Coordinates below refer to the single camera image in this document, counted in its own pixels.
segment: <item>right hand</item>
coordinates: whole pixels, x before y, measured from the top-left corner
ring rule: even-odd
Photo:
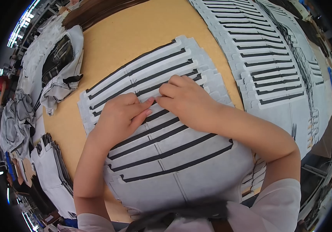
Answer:
[[[195,81],[187,76],[173,75],[163,84],[157,103],[197,131],[216,133],[225,105],[216,102]]]

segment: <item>sleeve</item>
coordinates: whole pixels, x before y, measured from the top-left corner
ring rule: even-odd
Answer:
[[[266,187],[250,210],[281,231],[292,232],[296,229],[300,200],[299,181],[282,179]]]
[[[115,232],[110,221],[92,213],[77,216],[78,228],[87,232]]]

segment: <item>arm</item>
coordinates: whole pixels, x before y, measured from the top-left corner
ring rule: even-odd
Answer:
[[[87,137],[73,186],[77,215],[92,213],[110,221],[104,202],[103,168],[109,150],[125,140],[152,113],[153,98],[140,103],[134,93],[109,100],[95,128]]]
[[[23,184],[24,179],[23,179],[23,176],[21,174],[21,170],[20,170],[18,161],[16,159],[13,159],[13,163],[15,165],[16,173],[18,174],[18,183],[19,184]]]
[[[160,94],[157,103],[188,127],[232,138],[257,152],[267,162],[262,189],[285,178],[300,180],[300,152],[280,127],[216,102],[187,76],[172,76]]]
[[[2,89],[1,89],[1,95],[0,95],[0,105],[2,104],[2,99],[3,99],[3,95],[5,93],[5,90],[6,90],[6,82],[4,81],[2,83]]]

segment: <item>left hand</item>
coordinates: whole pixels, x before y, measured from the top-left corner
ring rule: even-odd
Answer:
[[[134,93],[118,95],[109,100],[88,139],[92,140],[99,149],[109,151],[117,143],[132,135],[152,113],[148,108],[153,101],[154,98],[150,97],[144,103],[140,103]]]

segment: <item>hand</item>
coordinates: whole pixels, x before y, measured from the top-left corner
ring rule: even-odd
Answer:
[[[195,81],[187,76],[173,75],[160,89],[157,103],[197,131],[216,133],[223,104],[216,102]]]
[[[151,97],[140,103],[134,93],[122,94],[109,100],[100,114],[98,123],[89,134],[90,139],[95,140],[100,149],[109,151],[136,131],[152,113],[148,108],[153,102],[154,98]]]

